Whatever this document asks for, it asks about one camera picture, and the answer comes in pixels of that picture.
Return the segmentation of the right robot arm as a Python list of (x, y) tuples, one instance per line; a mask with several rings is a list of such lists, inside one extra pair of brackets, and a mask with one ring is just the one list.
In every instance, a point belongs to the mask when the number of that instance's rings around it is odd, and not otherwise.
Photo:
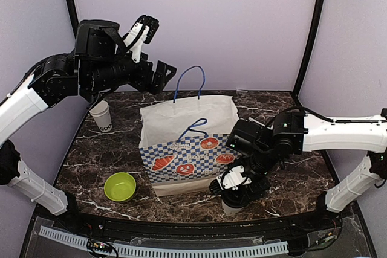
[(271, 169), (291, 155), (318, 150), (364, 150), (360, 164), (333, 188), (318, 197), (309, 215), (314, 230), (323, 229), (348, 204), (371, 186), (386, 183), (386, 110), (370, 117), (324, 117), (305, 107), (281, 111), (267, 124), (252, 118), (234, 125), (226, 146), (242, 156), (227, 166), (210, 189), (220, 195), (226, 213), (240, 211), (263, 197), (270, 187)]

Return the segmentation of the white paper coffee cup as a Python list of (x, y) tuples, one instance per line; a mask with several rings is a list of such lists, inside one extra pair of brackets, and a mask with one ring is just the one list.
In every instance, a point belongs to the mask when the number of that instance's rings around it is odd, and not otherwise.
[(226, 216), (234, 216), (242, 210), (242, 207), (235, 208), (228, 206), (225, 202), (221, 203), (223, 212)]

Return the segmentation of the patterned paper takeout bag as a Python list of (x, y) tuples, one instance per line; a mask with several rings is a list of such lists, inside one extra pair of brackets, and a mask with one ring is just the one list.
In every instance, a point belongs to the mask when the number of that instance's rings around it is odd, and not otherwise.
[(156, 196), (206, 190), (240, 153), (226, 146), (238, 109), (230, 95), (202, 95), (140, 109), (138, 148)]

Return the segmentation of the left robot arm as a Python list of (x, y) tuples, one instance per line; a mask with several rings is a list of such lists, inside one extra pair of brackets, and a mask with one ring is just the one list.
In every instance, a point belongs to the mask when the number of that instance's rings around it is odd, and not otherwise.
[(80, 95), (95, 106), (122, 85), (153, 95), (162, 92), (177, 69), (162, 61), (156, 65), (146, 54), (134, 57), (57, 54), (35, 64), (1, 102), (1, 184), (18, 189), (31, 202), (60, 216), (72, 231), (85, 227), (75, 197), (35, 174), (22, 160), (10, 137), (33, 117), (67, 97)]

